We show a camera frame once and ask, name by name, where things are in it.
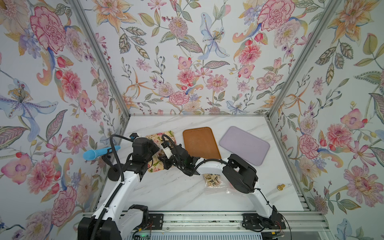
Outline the ziploc bag beige cookies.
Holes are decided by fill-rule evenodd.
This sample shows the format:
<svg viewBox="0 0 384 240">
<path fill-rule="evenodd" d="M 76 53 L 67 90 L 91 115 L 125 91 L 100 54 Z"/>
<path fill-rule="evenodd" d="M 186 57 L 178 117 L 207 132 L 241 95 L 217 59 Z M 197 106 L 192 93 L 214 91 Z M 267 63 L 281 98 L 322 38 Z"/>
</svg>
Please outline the ziploc bag beige cookies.
<svg viewBox="0 0 384 240">
<path fill-rule="evenodd" d="M 207 194 L 226 193 L 228 190 L 227 183 L 222 179 L 221 175 L 203 174 L 205 181 L 205 192 Z"/>
</svg>

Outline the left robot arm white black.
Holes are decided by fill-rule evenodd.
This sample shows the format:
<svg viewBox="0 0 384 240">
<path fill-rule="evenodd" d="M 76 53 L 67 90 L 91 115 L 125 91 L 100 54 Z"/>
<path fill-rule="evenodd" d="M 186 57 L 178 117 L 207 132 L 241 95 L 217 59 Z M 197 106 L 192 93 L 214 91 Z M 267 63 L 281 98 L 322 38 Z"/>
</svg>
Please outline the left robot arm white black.
<svg viewBox="0 0 384 240">
<path fill-rule="evenodd" d="M 120 162 L 114 144 L 115 135 L 110 137 L 110 147 L 100 150 L 89 150 L 84 153 L 86 161 L 101 157 L 110 166 L 108 178 L 117 181 L 105 202 L 91 217 L 84 217 L 78 226 L 79 240 L 122 240 L 135 230 L 145 228 L 149 220 L 148 207 L 134 205 L 123 216 L 123 210 L 129 194 L 140 183 L 148 170 L 148 163 L 160 150 L 150 139 L 134 136 L 128 141 L 132 143 L 131 153 L 125 164 Z"/>
</svg>

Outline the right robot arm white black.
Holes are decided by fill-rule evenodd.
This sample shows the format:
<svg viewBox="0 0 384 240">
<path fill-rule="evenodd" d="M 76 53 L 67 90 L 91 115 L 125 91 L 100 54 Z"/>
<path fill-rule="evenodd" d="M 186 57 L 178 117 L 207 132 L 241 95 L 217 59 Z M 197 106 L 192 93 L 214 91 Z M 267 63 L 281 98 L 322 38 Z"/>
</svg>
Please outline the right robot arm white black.
<svg viewBox="0 0 384 240">
<path fill-rule="evenodd" d="M 222 159 L 204 159 L 189 155 L 182 145 L 171 145 L 169 142 L 161 144 L 163 154 L 159 160 L 164 169 L 177 167 L 185 175 L 213 176 L 226 178 L 230 185 L 238 192 L 248 195 L 254 204 L 256 213 L 246 214 L 243 227 L 254 232 L 263 230 L 283 230 L 286 228 L 285 218 L 272 206 L 261 192 L 258 184 L 256 169 L 236 154 L 231 154 L 226 161 Z"/>
</svg>

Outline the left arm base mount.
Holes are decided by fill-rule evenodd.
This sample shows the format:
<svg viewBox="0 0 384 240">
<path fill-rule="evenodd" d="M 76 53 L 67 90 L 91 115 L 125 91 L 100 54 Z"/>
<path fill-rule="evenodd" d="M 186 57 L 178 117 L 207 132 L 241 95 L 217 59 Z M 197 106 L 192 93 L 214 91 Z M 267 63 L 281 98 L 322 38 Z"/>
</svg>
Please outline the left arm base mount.
<svg viewBox="0 0 384 240">
<path fill-rule="evenodd" d="M 164 214 L 150 214 L 147 206 L 132 205 L 120 219 L 123 230 L 128 232 L 144 229 L 162 230 Z"/>
</svg>

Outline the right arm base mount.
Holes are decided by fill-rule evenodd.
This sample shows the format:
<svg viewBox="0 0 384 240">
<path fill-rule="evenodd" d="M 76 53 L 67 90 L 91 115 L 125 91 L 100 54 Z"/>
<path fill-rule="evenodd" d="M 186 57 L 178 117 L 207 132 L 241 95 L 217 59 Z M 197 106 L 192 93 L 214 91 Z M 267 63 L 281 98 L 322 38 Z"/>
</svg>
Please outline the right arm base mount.
<svg viewBox="0 0 384 240">
<path fill-rule="evenodd" d="M 262 232 L 264 230 L 276 230 L 279 232 L 287 228 L 283 215 L 277 211 L 275 206 L 272 207 L 272 215 L 268 218 L 256 213 L 242 214 L 242 217 L 242 227 L 254 232 Z"/>
</svg>

